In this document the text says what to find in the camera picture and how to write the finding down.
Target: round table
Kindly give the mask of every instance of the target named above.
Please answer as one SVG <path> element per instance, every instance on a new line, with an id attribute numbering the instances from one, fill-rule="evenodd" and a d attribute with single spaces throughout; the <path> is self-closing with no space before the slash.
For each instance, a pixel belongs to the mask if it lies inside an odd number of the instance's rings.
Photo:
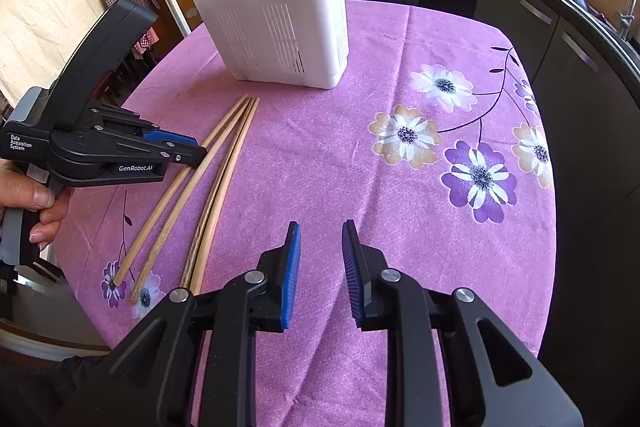
<path id="1" fill-rule="evenodd" d="M 300 223 L 292 323 L 282 335 L 258 334 L 263 426 L 383 424 L 386 335 L 362 333 L 351 318 L 340 249 L 346 219 L 355 220 L 363 244 L 425 288 L 472 288 L 533 353 L 545 329 L 554 188 L 535 99 L 511 43 L 451 14 L 364 1 L 346 8 L 350 54 L 335 89 L 237 81 L 201 25 L 126 103 L 202 140 L 242 94 L 262 99 L 202 290 L 254 268 L 261 252 L 283 243 L 289 221 Z M 181 213 L 136 305 L 133 278 L 161 225 L 123 285 L 110 281 L 180 166 L 161 184 L 76 190 L 56 255 L 111 346 L 178 285 L 219 161 Z"/>

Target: faucet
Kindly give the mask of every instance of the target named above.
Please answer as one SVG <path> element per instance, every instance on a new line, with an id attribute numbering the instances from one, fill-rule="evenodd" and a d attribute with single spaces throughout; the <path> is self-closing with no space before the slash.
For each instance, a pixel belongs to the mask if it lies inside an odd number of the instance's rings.
<path id="1" fill-rule="evenodd" d="M 629 30 L 631 29 L 631 25 L 635 19 L 634 9 L 636 8 L 636 1 L 637 0 L 629 0 L 629 3 L 626 5 L 625 14 L 616 12 L 620 16 L 620 30 L 618 31 L 618 34 L 625 40 L 629 35 Z"/>

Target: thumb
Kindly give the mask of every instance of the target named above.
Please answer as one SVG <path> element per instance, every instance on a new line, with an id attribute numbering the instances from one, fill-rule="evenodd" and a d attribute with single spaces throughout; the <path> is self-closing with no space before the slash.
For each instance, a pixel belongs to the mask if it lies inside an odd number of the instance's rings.
<path id="1" fill-rule="evenodd" d="M 52 190 L 36 180 L 6 169 L 0 169 L 0 206 L 29 210 L 50 207 L 56 200 Z"/>

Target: flower center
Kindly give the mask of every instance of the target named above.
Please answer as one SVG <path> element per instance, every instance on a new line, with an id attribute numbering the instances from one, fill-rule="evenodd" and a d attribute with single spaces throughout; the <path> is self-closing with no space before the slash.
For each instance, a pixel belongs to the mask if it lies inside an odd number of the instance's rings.
<path id="1" fill-rule="evenodd" d="M 547 163 L 549 161 L 549 153 L 544 147 L 542 147 L 542 145 L 536 145 L 533 147 L 533 154 L 536 155 L 536 158 L 538 158 L 540 163 Z"/>
<path id="2" fill-rule="evenodd" d="M 441 91 L 448 92 L 448 93 L 456 92 L 456 86 L 454 86 L 453 82 L 451 82 L 447 78 L 436 78 L 436 81 L 434 82 L 434 84 Z"/>
<path id="3" fill-rule="evenodd" d="M 418 134 L 408 127 L 401 127 L 398 129 L 398 137 L 402 143 L 413 143 L 418 137 Z"/>
<path id="4" fill-rule="evenodd" d="M 494 179 L 491 177 L 491 174 L 489 174 L 488 169 L 480 165 L 471 167 L 471 181 L 476 187 L 482 190 L 487 190 L 494 184 Z"/>
<path id="5" fill-rule="evenodd" d="M 151 306 L 151 295 L 146 288 L 142 288 L 140 292 L 140 304 L 142 304 L 143 308 L 149 308 L 149 306 Z"/>

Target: wooden stick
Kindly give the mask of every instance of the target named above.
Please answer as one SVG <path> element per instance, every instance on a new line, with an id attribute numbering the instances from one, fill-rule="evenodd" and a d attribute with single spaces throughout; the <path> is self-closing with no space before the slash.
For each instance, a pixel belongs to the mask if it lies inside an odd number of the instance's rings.
<path id="1" fill-rule="evenodd" d="M 240 120 L 240 117 L 244 113 L 246 106 L 249 105 L 250 102 L 251 102 L 250 100 L 246 100 L 242 104 L 242 109 L 236 113 L 236 115 L 232 118 L 231 122 L 226 127 L 226 129 L 220 134 L 218 139 L 211 146 L 211 149 L 209 150 L 207 155 L 204 157 L 204 160 L 202 160 L 202 163 L 198 166 L 196 171 L 193 173 L 193 176 L 189 180 L 189 183 L 187 183 L 187 186 L 184 188 L 182 194 L 180 194 L 178 201 L 175 202 L 175 205 L 172 208 L 171 213 L 169 214 L 169 217 L 167 217 L 166 219 L 164 227 L 162 227 L 162 230 L 160 230 L 160 233 L 156 238 L 156 242 L 154 243 L 153 247 L 151 247 L 151 251 L 149 252 L 148 257 L 146 258 L 145 266 L 142 267 L 142 272 L 140 272 L 140 275 L 138 276 L 136 285 L 134 286 L 133 291 L 131 293 L 132 304 L 135 304 L 136 302 L 138 302 L 138 297 L 140 297 L 140 290 L 142 290 L 142 286 L 145 284 L 146 278 L 149 277 L 149 272 L 151 272 L 151 269 L 154 267 L 156 258 L 158 257 L 160 250 L 162 250 L 162 245 L 164 245 L 166 238 L 169 236 L 171 229 L 174 227 L 174 224 L 178 219 L 178 216 L 180 216 L 180 212 L 182 211 L 185 204 L 187 203 L 189 196 L 191 196 L 193 189 L 196 187 L 196 185 L 202 178 L 203 174 L 207 170 L 207 167 L 209 167 L 209 164 L 211 163 L 212 159 L 214 158 L 218 150 L 220 150 L 220 147 L 222 146 L 223 142 L 226 140 L 226 137 L 229 136 L 229 134 L 231 134 L 231 131 L 238 123 L 238 120 Z"/>
<path id="2" fill-rule="evenodd" d="M 193 240 L 191 241 L 191 248 L 189 249 L 187 261 L 184 264 L 182 279 L 180 279 L 180 286 L 182 288 L 188 288 L 191 284 L 191 277 L 193 276 L 193 268 L 196 263 L 196 258 L 198 257 L 198 251 L 200 250 L 200 244 L 202 243 L 204 230 L 207 226 L 207 221 L 209 220 L 211 209 L 213 208 L 213 203 L 216 199 L 216 195 L 220 188 L 222 176 L 225 173 L 226 166 L 228 165 L 229 158 L 231 158 L 231 155 L 236 147 L 236 143 L 238 143 L 238 139 L 240 137 L 240 134 L 242 133 L 242 126 L 244 125 L 244 122 L 246 121 L 246 118 L 249 115 L 249 110 L 250 110 L 250 106 L 247 106 L 247 108 L 244 110 L 244 115 L 242 115 L 242 120 L 240 121 L 240 125 L 236 129 L 236 135 L 234 136 L 234 139 L 230 143 L 229 149 L 226 151 L 225 157 L 220 163 L 220 167 L 218 168 L 216 177 L 213 180 L 213 184 L 211 185 L 211 190 L 209 191 L 209 196 L 207 197 L 207 201 L 204 204 L 204 208 L 200 216 L 200 221 L 198 222 L 198 227 L 196 228 L 196 232 L 193 235 Z"/>
<path id="3" fill-rule="evenodd" d="M 216 232 L 216 227 L 220 218 L 222 203 L 225 201 L 226 190 L 229 188 L 229 182 L 231 181 L 231 176 L 234 173 L 234 168 L 236 167 L 236 162 L 238 161 L 238 156 L 240 155 L 240 150 L 242 149 L 242 144 L 244 143 L 244 138 L 246 138 L 246 134 L 249 131 L 249 126 L 251 125 L 251 121 L 254 119 L 255 110 L 258 108 L 259 103 L 260 98 L 254 98 L 251 109 L 249 110 L 248 115 L 246 116 L 246 119 L 241 126 L 241 132 L 238 136 L 238 141 L 236 142 L 232 150 L 231 156 L 229 158 L 229 163 L 225 168 L 224 174 L 222 175 L 220 188 L 213 202 L 209 220 L 207 221 L 207 228 L 204 231 L 202 243 L 200 244 L 200 249 L 198 250 L 196 266 L 193 269 L 193 276 L 191 277 L 190 290 L 194 295 L 200 293 L 200 287 L 202 286 L 202 279 L 204 277 L 204 270 L 207 266 L 207 259 L 209 258 L 209 250 L 211 250 L 213 235 Z"/>
<path id="4" fill-rule="evenodd" d="M 229 121 L 229 119 L 236 113 L 236 111 L 242 105 L 242 102 L 246 100 L 246 98 L 247 98 L 247 95 L 246 94 L 243 95 L 240 98 L 240 100 L 238 100 L 234 104 L 234 107 L 229 109 L 228 113 L 222 117 L 222 120 L 218 122 L 217 126 L 215 126 L 211 130 L 209 135 L 202 141 L 201 145 L 203 147 L 209 146 L 209 144 L 213 141 L 213 139 L 224 128 L 224 126 Z M 164 212 L 167 205 L 170 203 L 171 199 L 174 197 L 174 194 L 176 193 L 180 185 L 182 185 L 182 182 L 187 177 L 187 174 L 189 174 L 189 172 L 191 171 L 193 171 L 193 168 L 183 167 L 182 170 L 178 172 L 178 175 L 175 177 L 175 180 L 171 183 L 169 188 L 166 190 L 166 192 L 164 193 L 164 196 L 162 196 L 162 199 L 156 205 L 154 211 L 151 213 L 151 215 L 146 220 L 145 224 L 142 226 L 142 230 L 138 232 L 138 236 L 136 237 L 135 241 L 133 241 L 133 244 L 130 246 L 129 251 L 127 251 L 127 255 L 122 261 L 122 264 L 118 269 L 118 273 L 116 273 L 116 277 L 114 277 L 113 279 L 114 285 L 120 286 L 122 284 L 122 281 L 124 281 L 124 278 L 127 276 L 127 271 L 129 271 L 129 269 L 131 268 L 131 265 L 133 264 L 133 261 L 135 261 L 136 256 L 140 251 L 140 248 L 142 248 L 142 245 L 145 244 L 146 238 L 148 237 L 149 233 L 151 233 L 151 230 L 156 225 L 156 222 L 158 222 L 158 219 Z"/>

